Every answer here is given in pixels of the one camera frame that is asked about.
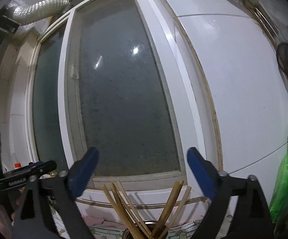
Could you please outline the person left hand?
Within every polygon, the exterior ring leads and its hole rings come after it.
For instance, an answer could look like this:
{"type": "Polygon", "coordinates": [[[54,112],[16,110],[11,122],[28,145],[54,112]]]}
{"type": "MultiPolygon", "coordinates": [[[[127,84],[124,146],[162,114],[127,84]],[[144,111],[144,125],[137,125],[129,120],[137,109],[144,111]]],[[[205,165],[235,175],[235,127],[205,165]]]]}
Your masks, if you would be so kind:
{"type": "Polygon", "coordinates": [[[12,229],[9,228],[0,217],[0,233],[7,239],[12,239],[12,229]]]}

